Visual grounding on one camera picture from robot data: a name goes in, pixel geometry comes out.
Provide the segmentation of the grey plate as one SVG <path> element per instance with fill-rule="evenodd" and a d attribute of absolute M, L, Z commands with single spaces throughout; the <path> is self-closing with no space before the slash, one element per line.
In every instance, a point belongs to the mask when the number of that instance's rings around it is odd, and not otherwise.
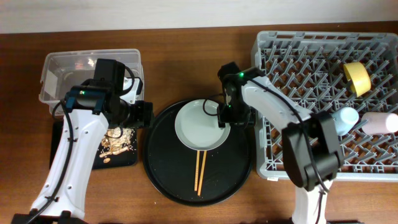
<path fill-rule="evenodd" d="M 218 118 L 210 116 L 217 112 L 219 104 L 212 100 L 193 100 L 178 111 L 175 132 L 178 139 L 188 148 L 196 151 L 210 151 L 221 146 L 228 138 L 231 127 L 218 126 Z"/>

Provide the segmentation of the wooden chopstick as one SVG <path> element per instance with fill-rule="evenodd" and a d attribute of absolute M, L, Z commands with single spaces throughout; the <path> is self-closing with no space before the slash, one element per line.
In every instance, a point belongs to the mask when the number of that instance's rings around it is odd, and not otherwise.
<path fill-rule="evenodd" d="M 204 173 L 205 173 L 205 164 L 206 164 L 206 156 L 207 156 L 207 151 L 203 151 L 203 159 L 202 159 L 202 165 L 201 165 L 201 172 L 200 172 L 200 178 L 199 178 L 199 183 L 198 183 L 198 190 L 197 190 L 197 195 L 201 195 L 201 190 L 203 186 L 203 178 L 204 178 Z"/>
<path fill-rule="evenodd" d="M 197 151 L 196 164 L 195 164 L 195 185 L 194 185 L 194 191 L 196 192 L 198 190 L 199 165 L 200 165 L 200 151 Z"/>

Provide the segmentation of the blue cup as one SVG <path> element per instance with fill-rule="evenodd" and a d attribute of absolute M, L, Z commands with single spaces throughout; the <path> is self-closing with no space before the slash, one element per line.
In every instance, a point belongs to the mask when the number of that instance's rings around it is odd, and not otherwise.
<path fill-rule="evenodd" d="M 359 120 L 359 113 L 352 107 L 343 107 L 332 114 L 337 135 L 344 136 Z"/>

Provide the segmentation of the yellow bowl with food scraps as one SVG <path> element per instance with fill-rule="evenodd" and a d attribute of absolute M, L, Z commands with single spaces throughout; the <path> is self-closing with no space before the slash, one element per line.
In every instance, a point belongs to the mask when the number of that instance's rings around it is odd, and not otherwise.
<path fill-rule="evenodd" d="M 343 69 L 347 80 L 351 83 L 349 87 L 356 96 L 361 96 L 371 89 L 369 74 L 361 62 L 346 63 Z"/>

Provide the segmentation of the pink cup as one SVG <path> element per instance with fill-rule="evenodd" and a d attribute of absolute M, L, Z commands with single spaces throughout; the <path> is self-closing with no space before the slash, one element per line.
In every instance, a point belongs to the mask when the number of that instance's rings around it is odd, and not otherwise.
<path fill-rule="evenodd" d="M 397 132 L 397 115 L 395 113 L 367 112 L 362 120 L 366 124 L 362 126 L 365 134 L 389 134 Z"/>

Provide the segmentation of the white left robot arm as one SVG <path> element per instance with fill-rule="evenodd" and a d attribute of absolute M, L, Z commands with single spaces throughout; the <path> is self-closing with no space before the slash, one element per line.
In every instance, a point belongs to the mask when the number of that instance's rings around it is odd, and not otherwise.
<path fill-rule="evenodd" d="M 110 126 L 148 128 L 153 104 L 130 105 L 113 87 L 74 86 L 60 102 L 63 131 L 47 180 L 28 214 L 13 223 L 83 223 L 85 197 L 98 147 Z"/>

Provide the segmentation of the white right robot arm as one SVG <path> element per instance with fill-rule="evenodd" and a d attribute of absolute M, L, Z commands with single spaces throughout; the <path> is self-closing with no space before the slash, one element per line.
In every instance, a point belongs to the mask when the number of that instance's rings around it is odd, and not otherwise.
<path fill-rule="evenodd" d="M 217 76 L 224 99 L 218 126 L 245 126 L 254 110 L 270 121 L 282 137 L 284 170 L 296 189 L 291 223 L 326 223 L 327 195 L 344 160 L 332 115 L 299 106 L 259 68 L 240 70 L 231 62 Z"/>

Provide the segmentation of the clear plastic waste bin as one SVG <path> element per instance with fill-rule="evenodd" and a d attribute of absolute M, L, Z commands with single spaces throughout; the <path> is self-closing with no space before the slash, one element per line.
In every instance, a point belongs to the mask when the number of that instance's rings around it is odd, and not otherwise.
<path fill-rule="evenodd" d="M 45 59 L 39 100 L 54 116 L 85 110 L 108 118 L 125 117 L 130 104 L 120 99 L 124 77 L 144 82 L 137 49 L 51 53 Z"/>

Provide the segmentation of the grey dishwasher rack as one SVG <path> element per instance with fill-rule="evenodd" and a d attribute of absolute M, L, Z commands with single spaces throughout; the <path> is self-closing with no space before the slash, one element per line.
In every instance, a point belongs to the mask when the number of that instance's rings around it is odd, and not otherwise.
<path fill-rule="evenodd" d="M 252 65 L 298 105 L 333 113 L 345 106 L 359 114 L 397 112 L 397 36 L 392 33 L 262 31 Z M 371 89 L 354 96 L 346 63 L 362 63 Z M 368 135 L 360 120 L 339 138 L 345 162 L 340 181 L 396 182 L 397 134 Z"/>

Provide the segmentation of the round black serving tray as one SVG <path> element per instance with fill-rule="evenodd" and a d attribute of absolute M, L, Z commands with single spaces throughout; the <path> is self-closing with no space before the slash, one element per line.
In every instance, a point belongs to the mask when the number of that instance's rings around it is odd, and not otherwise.
<path fill-rule="evenodd" d="M 167 198 L 189 206 L 208 206 L 234 195 L 252 168 L 250 143 L 241 128 L 231 128 L 227 140 L 207 152 L 201 192 L 194 190 L 197 154 L 177 137 L 174 121 L 179 101 L 164 109 L 146 132 L 142 159 L 152 185 Z"/>

